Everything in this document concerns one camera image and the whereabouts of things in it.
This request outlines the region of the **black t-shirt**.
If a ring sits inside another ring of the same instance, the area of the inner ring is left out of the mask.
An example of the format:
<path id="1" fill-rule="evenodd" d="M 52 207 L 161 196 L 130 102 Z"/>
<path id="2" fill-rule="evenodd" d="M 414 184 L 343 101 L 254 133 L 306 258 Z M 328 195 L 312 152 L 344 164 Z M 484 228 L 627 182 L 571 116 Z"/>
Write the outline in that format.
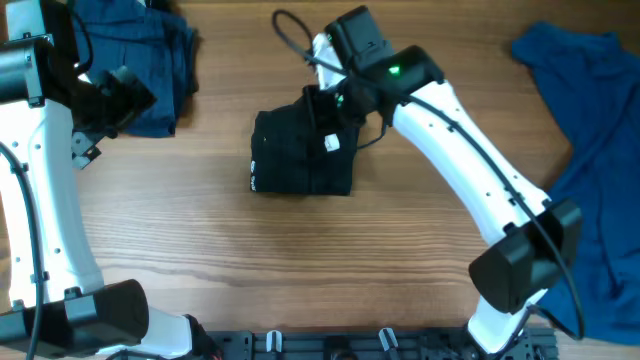
<path id="1" fill-rule="evenodd" d="M 257 193 L 348 196 L 359 131 L 321 131 L 306 97 L 261 111 L 251 136 L 249 187 Z"/>

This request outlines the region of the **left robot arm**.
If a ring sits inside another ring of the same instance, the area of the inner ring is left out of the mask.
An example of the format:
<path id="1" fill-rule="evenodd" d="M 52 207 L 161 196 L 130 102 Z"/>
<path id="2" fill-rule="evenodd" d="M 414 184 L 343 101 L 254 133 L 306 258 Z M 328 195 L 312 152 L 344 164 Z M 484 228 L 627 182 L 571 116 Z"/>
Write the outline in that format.
<path id="1" fill-rule="evenodd" d="M 75 167 L 153 105 L 127 68 L 84 74 L 79 16 L 11 1 L 1 46 L 1 201 L 12 256 L 1 343 L 28 358 L 220 359 L 190 315 L 151 307 L 136 280 L 106 284 L 88 243 Z"/>

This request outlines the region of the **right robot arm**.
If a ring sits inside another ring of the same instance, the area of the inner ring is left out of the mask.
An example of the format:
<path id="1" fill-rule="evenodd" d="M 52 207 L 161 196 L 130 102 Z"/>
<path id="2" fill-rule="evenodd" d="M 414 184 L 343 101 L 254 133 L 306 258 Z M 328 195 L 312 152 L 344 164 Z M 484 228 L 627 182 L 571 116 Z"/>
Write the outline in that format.
<path id="1" fill-rule="evenodd" d="M 338 17 L 306 54 L 326 109 L 344 126 L 371 113 L 414 145 L 470 213 L 486 250 L 469 267 L 480 298 L 466 324 L 469 352 L 504 355 L 540 300 L 569 280 L 582 214 L 518 172 L 477 127 L 452 85 L 419 46 L 395 50 L 368 8 Z"/>

